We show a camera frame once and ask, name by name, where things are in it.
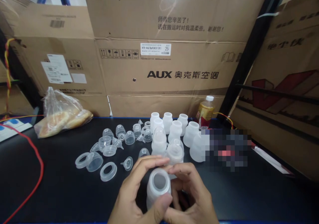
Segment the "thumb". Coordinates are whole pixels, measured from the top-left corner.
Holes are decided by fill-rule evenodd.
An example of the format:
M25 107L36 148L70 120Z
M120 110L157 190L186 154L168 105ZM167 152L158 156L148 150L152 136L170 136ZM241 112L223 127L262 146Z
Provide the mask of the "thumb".
M165 212L171 204L173 197L169 193L165 193L162 196L159 196L152 208L145 213L143 217L143 223L147 224L159 224L164 216Z

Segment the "plastic bag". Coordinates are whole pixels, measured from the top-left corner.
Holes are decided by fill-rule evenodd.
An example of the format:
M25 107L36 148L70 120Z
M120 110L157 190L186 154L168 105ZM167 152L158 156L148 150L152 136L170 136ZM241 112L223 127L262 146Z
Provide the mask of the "plastic bag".
M62 130L82 126L92 118L93 114L83 109L76 98L49 87L44 98L44 119L38 122L34 129L38 138L46 138Z

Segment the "black table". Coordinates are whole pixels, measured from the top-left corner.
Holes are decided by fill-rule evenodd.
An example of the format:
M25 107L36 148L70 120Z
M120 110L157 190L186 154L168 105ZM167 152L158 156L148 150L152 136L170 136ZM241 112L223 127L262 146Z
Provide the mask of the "black table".
M106 222L119 188L130 172L120 165L128 156L134 163L141 148L151 152L151 143L123 145L113 157L118 169L109 182L102 182L100 169L89 173L75 167L76 158L88 152L105 128L115 133L118 124L132 130L136 118L95 118L87 125L56 136L37 139L33 129L24 132L37 146L44 161L43 180L11 223ZM221 128L215 121L216 128ZM184 162L193 162L185 147ZM273 166L251 151L245 172L212 172L204 163L195 163L204 184L212 194L219 220L253 220L315 222L317 207L309 189L285 177ZM40 165L25 138L14 136L0 144L0 222L3 222L34 188ZM150 172L142 180L137 204L146 211L146 186Z

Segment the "hand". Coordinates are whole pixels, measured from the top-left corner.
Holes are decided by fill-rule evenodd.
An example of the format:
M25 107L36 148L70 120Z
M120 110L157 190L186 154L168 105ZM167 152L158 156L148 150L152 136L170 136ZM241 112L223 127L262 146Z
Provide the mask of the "hand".
M136 205L135 199L146 172L156 166L168 164L168 162L169 158L162 158L161 155L148 155L137 160L130 175L122 183L108 224L159 224L163 220L173 199L170 194L160 196L144 215Z
M219 223L212 196L205 187L195 166L192 163L179 163L167 170L169 174L175 174L176 179L171 180L171 189L174 208L168 208L164 220L170 224L202 224ZM185 212L179 204L181 202L185 207L188 206L181 191L189 195L192 205Z

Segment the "pixelated blur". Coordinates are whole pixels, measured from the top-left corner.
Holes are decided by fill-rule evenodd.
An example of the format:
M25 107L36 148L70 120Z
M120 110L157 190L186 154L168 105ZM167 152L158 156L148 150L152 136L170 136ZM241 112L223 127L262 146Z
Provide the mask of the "pixelated blur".
M239 129L202 129L206 165L213 171L228 172L239 172L247 167L248 152L252 151L249 132Z

